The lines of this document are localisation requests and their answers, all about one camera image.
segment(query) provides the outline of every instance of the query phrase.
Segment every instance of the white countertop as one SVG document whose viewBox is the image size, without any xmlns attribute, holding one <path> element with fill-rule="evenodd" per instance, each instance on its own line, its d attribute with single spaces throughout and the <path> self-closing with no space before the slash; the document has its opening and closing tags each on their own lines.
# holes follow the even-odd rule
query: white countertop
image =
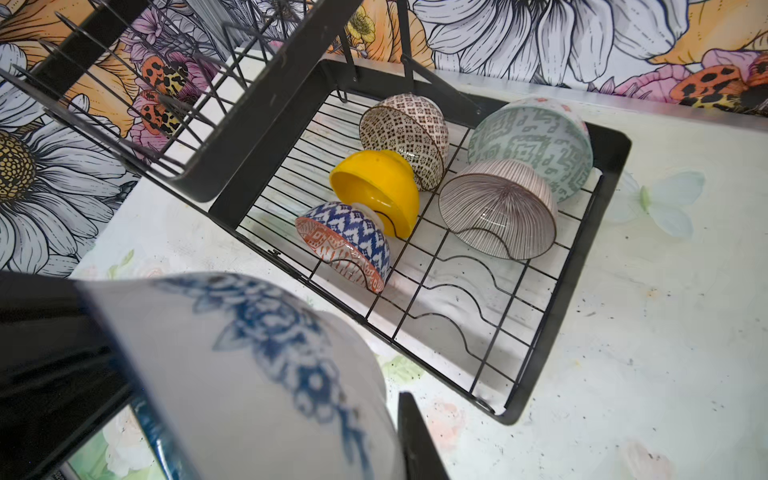
<svg viewBox="0 0 768 480">
<path fill-rule="evenodd" d="M 676 105 L 648 108 L 651 102 L 621 98 L 615 108 L 613 98 L 596 94 L 468 75 L 446 78 L 498 98 L 557 95 L 586 121 L 623 131 L 633 142 L 626 169 L 640 184 L 682 170 L 704 172 L 707 183 L 686 208 L 695 226 L 692 240 L 666 236 L 647 217 L 601 226 L 516 425 L 498 424 L 358 327 L 379 355 L 391 411 L 398 391 L 414 393 L 454 479 L 633 478 L 627 451 L 635 452 L 629 463 L 642 480 L 765 478 L 768 134 L 647 112 L 684 109 Z M 766 122 L 750 120 L 760 127 Z M 197 270 L 261 276 L 317 309 L 333 310 L 147 180 L 73 277 Z"/>
</svg>

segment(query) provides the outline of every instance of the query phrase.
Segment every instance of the striped bowl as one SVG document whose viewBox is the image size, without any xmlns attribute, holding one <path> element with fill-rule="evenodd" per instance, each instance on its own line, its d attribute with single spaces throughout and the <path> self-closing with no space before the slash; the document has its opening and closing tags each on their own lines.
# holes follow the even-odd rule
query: striped bowl
<svg viewBox="0 0 768 480">
<path fill-rule="evenodd" d="M 548 182 L 514 160 L 470 165 L 445 184 L 439 206 L 458 238 L 494 257 L 538 257 L 557 233 L 557 204 Z"/>
</svg>

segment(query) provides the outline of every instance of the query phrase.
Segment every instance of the black wire dish rack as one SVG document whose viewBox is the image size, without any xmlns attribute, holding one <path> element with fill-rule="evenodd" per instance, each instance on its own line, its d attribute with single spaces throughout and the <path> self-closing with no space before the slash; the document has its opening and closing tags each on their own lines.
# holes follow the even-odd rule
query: black wire dish rack
<svg viewBox="0 0 768 480">
<path fill-rule="evenodd" d="M 409 238 L 389 238 L 391 273 L 385 289 L 374 293 L 318 259 L 293 225 L 309 209 L 337 200 L 328 175 L 362 150 L 362 114 L 407 91 L 432 99 L 449 126 L 444 184 L 466 165 L 472 129 L 505 103 L 460 93 L 411 59 L 405 0 L 396 2 L 402 76 L 354 63 L 344 25 L 359 0 L 298 1 L 299 7 L 294 0 L 284 2 L 301 14 L 286 18 L 278 8 L 266 17 L 252 9 L 249 25 L 222 25 L 227 61 L 193 55 L 202 72 L 206 63 L 217 71 L 206 75 L 208 89 L 195 105 L 154 89 L 179 125 L 166 131 L 169 141 L 161 151 L 99 128 L 98 119 L 85 111 L 76 115 L 63 108 L 50 94 L 61 87 L 39 72 L 19 70 L 26 80 L 0 74 L 51 116 L 112 150 L 484 412 L 505 424 L 516 422 L 558 334 L 630 141 L 621 132 L 588 124 L 595 169 L 581 191 L 560 203 L 555 245 L 533 260 L 503 260 L 468 247 L 442 221 L 440 187 L 421 192 L 416 228 Z M 107 2 L 99 1 L 97 10 L 120 19 L 124 30 L 131 28 L 133 18 Z M 86 26 L 60 18 L 108 50 L 109 42 Z M 194 45 L 181 31 L 179 41 Z M 66 44 L 44 45 L 49 58 L 74 55 Z M 343 58 L 323 57 L 329 45 Z M 67 59 L 89 74 L 82 60 Z M 211 200 L 207 211 L 197 204 Z"/>
</svg>

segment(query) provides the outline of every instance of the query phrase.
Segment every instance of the blue and white ceramic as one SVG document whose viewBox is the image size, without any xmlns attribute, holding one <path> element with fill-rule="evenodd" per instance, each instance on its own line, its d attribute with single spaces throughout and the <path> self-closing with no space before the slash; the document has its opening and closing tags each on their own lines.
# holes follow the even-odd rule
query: blue and white ceramic
<svg viewBox="0 0 768 480">
<path fill-rule="evenodd" d="M 295 224 L 318 257 L 345 278 L 379 293 L 389 274 L 389 244 L 376 221 L 378 216 L 364 205 L 327 202 L 296 218 Z"/>
<path fill-rule="evenodd" d="M 149 421 L 137 412 L 172 477 L 405 478 L 384 378 L 339 317 L 235 273 L 78 288 L 151 404 Z"/>
<path fill-rule="evenodd" d="M 542 99 L 510 104 L 478 125 L 468 146 L 470 164 L 516 160 L 543 177 L 561 202 L 578 192 L 592 170 L 586 126 L 570 109 L 559 111 Z"/>
</svg>

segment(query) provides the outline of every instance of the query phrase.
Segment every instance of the wall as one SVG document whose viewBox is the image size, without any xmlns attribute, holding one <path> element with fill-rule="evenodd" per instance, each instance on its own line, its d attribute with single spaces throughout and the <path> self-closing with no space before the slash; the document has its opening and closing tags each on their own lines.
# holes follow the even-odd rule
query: wall
<svg viewBox="0 0 768 480">
<path fill-rule="evenodd" d="M 300 3 L 252 2 L 266 17 L 278 8 L 285 18 L 303 17 Z M 222 18 L 244 25 L 254 21 L 246 0 L 154 4 L 68 92 L 65 103 L 123 137 L 160 149 L 177 124 L 162 120 L 164 107 L 147 79 L 156 80 L 166 68 L 180 78 L 167 93 L 194 103 L 205 88 L 205 72 L 192 61 L 192 52 L 222 58 Z M 761 56 L 768 51 L 766 0 L 410 0 L 409 5 L 413 56 L 429 67 L 768 113 L 768 55 Z M 88 0 L 0 0 L 0 68 L 31 69 L 47 55 L 39 40 L 58 44 L 69 35 L 55 12 L 80 23 L 92 10 Z M 263 27 L 263 18 L 257 26 Z M 281 27 L 272 24 L 265 33 L 280 37 Z M 345 33 L 355 56 L 398 61 L 401 55 L 394 2 L 364 0 Z M 340 43 L 329 51 L 340 53 Z M 151 65 L 159 68 L 139 78 Z M 0 85 L 0 268 L 67 276 L 136 180 L 101 147 L 53 122 L 9 84 Z"/>
</svg>

